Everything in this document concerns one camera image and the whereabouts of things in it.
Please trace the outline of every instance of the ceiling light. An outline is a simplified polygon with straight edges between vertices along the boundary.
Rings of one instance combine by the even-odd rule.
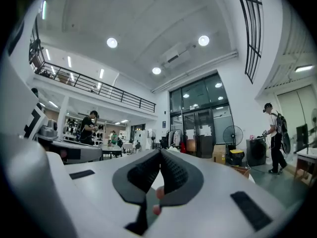
[[[51,103],[54,107],[56,107],[58,109],[58,106],[55,105],[53,102],[49,101],[49,103]]]
[[[51,60],[48,49],[46,49],[46,55],[48,56],[48,60]]]
[[[155,67],[155,68],[152,70],[152,72],[153,72],[155,75],[159,75],[160,72],[161,72],[161,70],[160,70],[160,68]]]
[[[110,48],[114,49],[114,48],[116,48],[116,47],[118,46],[118,42],[117,42],[117,40],[116,40],[115,38],[109,38],[109,39],[107,40],[107,45],[108,45]]]
[[[55,75],[56,73],[55,73],[55,70],[54,70],[53,66],[51,66],[51,68],[52,68],[53,74]]]
[[[207,46],[209,43],[209,37],[206,35],[199,37],[198,43],[200,46]]]
[[[46,1],[43,2],[42,19],[45,19],[45,11],[46,11]]]
[[[68,60],[68,66],[69,66],[69,68],[71,68],[71,60],[70,60],[70,57],[67,57],[67,60]]]
[[[306,65],[306,66],[299,66],[295,69],[295,72],[301,72],[301,71],[304,71],[304,70],[310,70],[312,69],[313,66],[312,65]]]
[[[103,76],[104,76],[104,71],[105,71],[104,69],[101,69],[101,70],[100,70],[99,78],[103,78]]]

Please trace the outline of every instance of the red object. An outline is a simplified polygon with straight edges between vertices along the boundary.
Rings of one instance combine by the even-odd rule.
[[[180,152],[181,152],[181,153],[186,153],[186,147],[185,147],[184,142],[181,142],[181,143],[180,143]]]

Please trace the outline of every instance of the balcony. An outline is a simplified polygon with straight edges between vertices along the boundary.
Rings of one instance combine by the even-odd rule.
[[[155,112],[156,104],[114,86],[95,80],[56,64],[44,61],[35,73],[51,80],[72,86],[107,99],[115,100],[148,112]]]

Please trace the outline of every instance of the black shirt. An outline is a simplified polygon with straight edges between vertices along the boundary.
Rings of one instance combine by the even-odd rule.
[[[85,140],[86,138],[91,137],[93,135],[92,131],[87,131],[84,129],[85,125],[88,125],[89,127],[93,127],[94,123],[91,121],[89,117],[85,117],[83,119],[80,126],[80,131],[81,131],[80,140]]]

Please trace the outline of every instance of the sneaker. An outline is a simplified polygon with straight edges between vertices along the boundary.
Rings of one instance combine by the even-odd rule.
[[[270,169],[270,170],[268,171],[268,173],[269,173],[269,174],[276,174],[276,175],[278,174],[278,172],[274,172],[273,169]]]

